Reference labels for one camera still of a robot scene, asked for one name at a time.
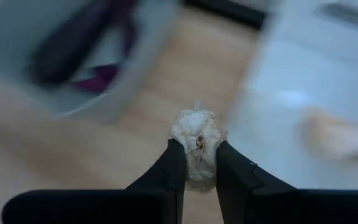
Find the garlic skin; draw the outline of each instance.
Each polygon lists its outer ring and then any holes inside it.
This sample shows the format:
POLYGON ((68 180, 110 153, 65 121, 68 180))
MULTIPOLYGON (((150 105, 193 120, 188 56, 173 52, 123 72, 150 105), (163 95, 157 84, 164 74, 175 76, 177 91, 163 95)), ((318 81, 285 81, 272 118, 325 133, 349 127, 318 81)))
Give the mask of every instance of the garlic skin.
POLYGON ((171 136, 185 149, 188 190, 206 193, 216 185, 216 149, 225 136, 218 117, 208 110, 182 110, 171 136))
POLYGON ((305 122, 307 145, 338 160, 358 161, 358 125, 327 114, 319 108, 308 112, 305 122))

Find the wooden floor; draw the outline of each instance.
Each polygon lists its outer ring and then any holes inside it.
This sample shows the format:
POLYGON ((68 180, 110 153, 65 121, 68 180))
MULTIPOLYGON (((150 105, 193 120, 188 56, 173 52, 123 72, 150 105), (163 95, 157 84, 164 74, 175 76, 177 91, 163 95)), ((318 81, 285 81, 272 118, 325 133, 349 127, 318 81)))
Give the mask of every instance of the wooden floor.
MULTIPOLYGON (((182 9, 172 40, 114 125, 50 120, 0 86, 0 211, 31 189, 123 188, 167 146, 179 110, 201 100, 223 120, 257 47, 257 33, 182 9)), ((186 192, 184 223, 222 223, 216 191, 186 192)))

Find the white table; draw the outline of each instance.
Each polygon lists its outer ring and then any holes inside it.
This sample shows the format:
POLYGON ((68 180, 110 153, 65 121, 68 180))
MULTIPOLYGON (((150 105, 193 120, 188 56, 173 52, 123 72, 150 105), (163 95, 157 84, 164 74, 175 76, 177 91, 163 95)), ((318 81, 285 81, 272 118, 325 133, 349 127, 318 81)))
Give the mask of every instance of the white table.
POLYGON ((358 123, 358 27, 324 17, 323 0, 285 1, 228 122, 228 141, 299 189, 358 189, 358 162, 330 160, 300 141, 309 106, 358 123))

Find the wooden table surface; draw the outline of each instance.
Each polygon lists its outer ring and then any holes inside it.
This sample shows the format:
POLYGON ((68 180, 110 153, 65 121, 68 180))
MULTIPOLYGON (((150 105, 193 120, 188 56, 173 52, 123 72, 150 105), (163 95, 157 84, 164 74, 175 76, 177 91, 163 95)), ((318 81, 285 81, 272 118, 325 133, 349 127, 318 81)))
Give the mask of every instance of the wooden table surface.
MULTIPOLYGON (((57 121, 0 85, 0 212, 32 189, 124 188, 166 149, 179 110, 195 100, 224 121, 257 47, 257 33, 182 9, 172 40, 112 125, 57 121)), ((184 223, 222 223, 216 191, 186 192, 184 223)))

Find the peeled garlic clove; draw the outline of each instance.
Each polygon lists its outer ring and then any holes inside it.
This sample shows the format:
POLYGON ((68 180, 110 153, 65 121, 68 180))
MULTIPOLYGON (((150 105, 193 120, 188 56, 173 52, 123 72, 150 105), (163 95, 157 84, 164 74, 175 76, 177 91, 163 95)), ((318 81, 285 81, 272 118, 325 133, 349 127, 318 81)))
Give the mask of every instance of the peeled garlic clove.
POLYGON ((358 160, 358 125, 312 109, 306 119, 306 140, 333 159, 358 160))

